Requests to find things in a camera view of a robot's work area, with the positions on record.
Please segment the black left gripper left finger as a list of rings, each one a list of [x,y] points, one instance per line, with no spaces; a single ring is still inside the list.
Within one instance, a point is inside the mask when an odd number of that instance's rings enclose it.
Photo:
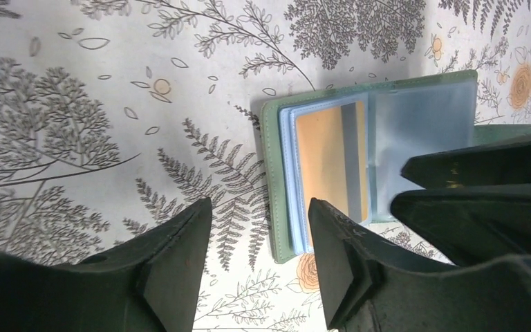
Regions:
[[[0,252],[0,331],[191,331],[211,226],[205,198],[78,264]]]

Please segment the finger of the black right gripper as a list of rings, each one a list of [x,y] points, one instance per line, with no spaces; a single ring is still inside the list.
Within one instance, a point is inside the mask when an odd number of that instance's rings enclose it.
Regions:
[[[531,255],[531,184],[413,190],[390,210],[458,266]]]
[[[531,183],[531,134],[415,156],[401,175],[425,189]]]

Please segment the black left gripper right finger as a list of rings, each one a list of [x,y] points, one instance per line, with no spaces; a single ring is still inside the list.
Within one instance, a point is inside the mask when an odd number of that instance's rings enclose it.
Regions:
[[[338,331],[531,331],[531,255],[460,267],[402,248],[329,202],[308,211],[326,326]]]

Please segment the green card holder wallet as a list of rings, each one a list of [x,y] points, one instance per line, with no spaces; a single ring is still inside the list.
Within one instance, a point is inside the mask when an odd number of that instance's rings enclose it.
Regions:
[[[408,159],[531,133],[531,124],[474,124],[477,91],[477,72],[465,70],[267,101],[261,110],[261,145],[275,262],[286,263],[313,249],[299,168],[297,116],[364,103],[369,219],[360,224],[390,223],[391,199],[415,188],[400,175]]]

